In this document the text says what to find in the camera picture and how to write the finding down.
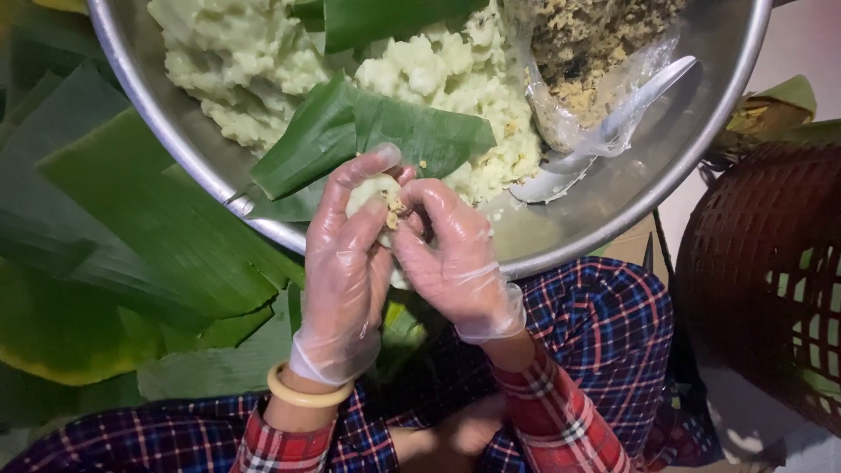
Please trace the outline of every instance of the cream bangle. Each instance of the cream bangle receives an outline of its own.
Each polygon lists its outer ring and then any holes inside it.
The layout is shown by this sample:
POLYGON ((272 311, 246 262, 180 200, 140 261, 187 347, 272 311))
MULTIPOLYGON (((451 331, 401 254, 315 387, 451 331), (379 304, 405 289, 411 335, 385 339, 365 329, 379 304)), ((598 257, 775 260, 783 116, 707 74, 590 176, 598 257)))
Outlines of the cream bangle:
POLYGON ((286 368, 287 363, 288 361, 282 361, 275 364, 268 371, 268 377, 266 378, 268 389, 281 401, 298 407, 333 407, 342 404, 353 392, 353 381, 346 383, 338 391, 329 394, 304 394, 303 392, 293 391, 278 379, 278 375, 286 368))

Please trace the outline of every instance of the disposable plastic glove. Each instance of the disposable plastic glove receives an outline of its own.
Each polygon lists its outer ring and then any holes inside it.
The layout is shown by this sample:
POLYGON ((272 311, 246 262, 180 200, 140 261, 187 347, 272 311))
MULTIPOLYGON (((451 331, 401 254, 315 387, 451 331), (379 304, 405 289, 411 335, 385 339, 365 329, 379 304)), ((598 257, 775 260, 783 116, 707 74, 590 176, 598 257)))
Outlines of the disposable plastic glove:
POLYGON ((408 221, 392 238, 392 251, 418 294, 453 322, 466 343, 523 330, 522 291, 500 272, 488 219, 438 179, 411 181, 400 198, 410 210, 423 207, 437 239, 431 248, 408 221))
POLYGON ((379 353, 381 311, 389 290, 392 255, 380 246, 388 207, 371 198, 345 215, 351 191, 377 173, 398 181, 413 172, 398 167, 395 145, 378 146, 331 173, 307 230, 303 321, 293 337, 289 368, 327 385, 342 385, 371 366, 379 353))

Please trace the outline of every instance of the plaid pants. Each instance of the plaid pants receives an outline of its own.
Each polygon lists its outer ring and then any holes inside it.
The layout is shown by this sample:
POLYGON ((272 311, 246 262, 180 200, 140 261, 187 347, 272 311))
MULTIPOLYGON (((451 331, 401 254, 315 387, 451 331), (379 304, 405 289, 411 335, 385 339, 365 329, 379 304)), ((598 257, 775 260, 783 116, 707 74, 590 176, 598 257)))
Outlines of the plaid pants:
MULTIPOLYGON (((672 337, 663 285, 638 266, 593 257, 519 284, 528 331, 579 383, 629 456, 641 454, 662 407, 672 337)), ((388 427, 428 428, 496 391, 482 351, 461 343, 451 327, 426 353, 388 385, 357 382, 340 408, 328 454, 331 470, 393 470, 397 459, 388 427)), ((227 471, 252 409, 266 399, 252 393, 163 401, 84 417, 33 444, 3 473, 227 471)), ((660 435, 658 449, 663 441, 660 435)), ((529 470, 511 426, 497 432, 478 468, 529 470)))

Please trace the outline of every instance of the spoon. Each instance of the spoon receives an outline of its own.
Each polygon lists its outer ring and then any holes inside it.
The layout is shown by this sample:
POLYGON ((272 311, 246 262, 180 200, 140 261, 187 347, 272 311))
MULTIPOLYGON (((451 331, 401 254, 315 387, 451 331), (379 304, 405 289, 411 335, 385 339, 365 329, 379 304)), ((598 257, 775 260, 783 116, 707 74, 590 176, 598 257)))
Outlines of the spoon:
MULTIPOLYGON (((646 109, 697 62, 698 60, 694 56, 684 56, 666 66, 607 115, 584 141, 609 141, 616 136, 619 128, 628 120, 634 110, 646 109)), ((544 153, 543 157, 548 162, 540 165, 541 169, 537 176, 526 178, 522 184, 514 184, 510 187, 511 194, 517 200, 528 204, 538 202, 548 204, 559 197, 563 197, 566 195, 567 189, 585 176, 587 169, 597 158, 587 150, 573 150, 566 155, 551 150, 544 153)))

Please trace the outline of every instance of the red plaid sleeve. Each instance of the red plaid sleeve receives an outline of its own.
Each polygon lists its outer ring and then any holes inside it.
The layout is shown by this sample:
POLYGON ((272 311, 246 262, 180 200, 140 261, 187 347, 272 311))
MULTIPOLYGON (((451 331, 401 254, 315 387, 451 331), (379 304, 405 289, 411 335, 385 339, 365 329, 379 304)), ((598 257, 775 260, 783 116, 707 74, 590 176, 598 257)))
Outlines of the red plaid sleeve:
POLYGON ((493 371, 535 471, 633 471, 593 402, 542 350, 521 373, 493 371))
POLYGON ((263 421, 266 402, 258 402, 230 473, 323 471, 336 421, 314 432, 281 432, 263 421))

